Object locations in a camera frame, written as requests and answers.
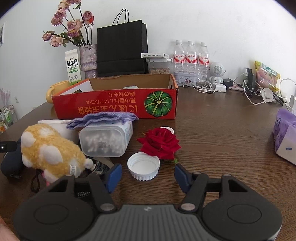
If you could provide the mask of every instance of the face mask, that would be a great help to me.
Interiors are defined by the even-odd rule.
[[[261,93],[264,103],[274,101],[274,94],[271,89],[265,87],[264,89],[260,90],[260,93]]]

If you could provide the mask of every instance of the snack bag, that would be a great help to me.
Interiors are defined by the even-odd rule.
[[[273,92],[278,91],[276,87],[277,80],[281,78],[281,75],[269,68],[263,63],[255,61],[256,76],[258,84],[264,88],[267,87]]]

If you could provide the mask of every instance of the red rose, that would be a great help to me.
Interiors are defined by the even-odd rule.
[[[149,130],[146,137],[139,138],[138,141],[143,144],[142,152],[164,160],[174,160],[175,152],[181,148],[178,145],[179,140],[176,139],[176,135],[166,128]]]

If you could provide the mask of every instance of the black pouch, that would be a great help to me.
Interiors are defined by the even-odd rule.
[[[22,162],[22,152],[20,149],[20,139],[17,141],[17,149],[12,152],[7,152],[4,155],[0,170],[6,177],[20,177],[20,173],[24,168]]]

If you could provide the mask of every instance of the red cardboard box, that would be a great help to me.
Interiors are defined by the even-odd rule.
[[[123,89],[126,86],[139,89]],[[59,119],[97,112],[132,112],[139,118],[175,119],[178,86],[172,74],[86,79],[52,96]]]

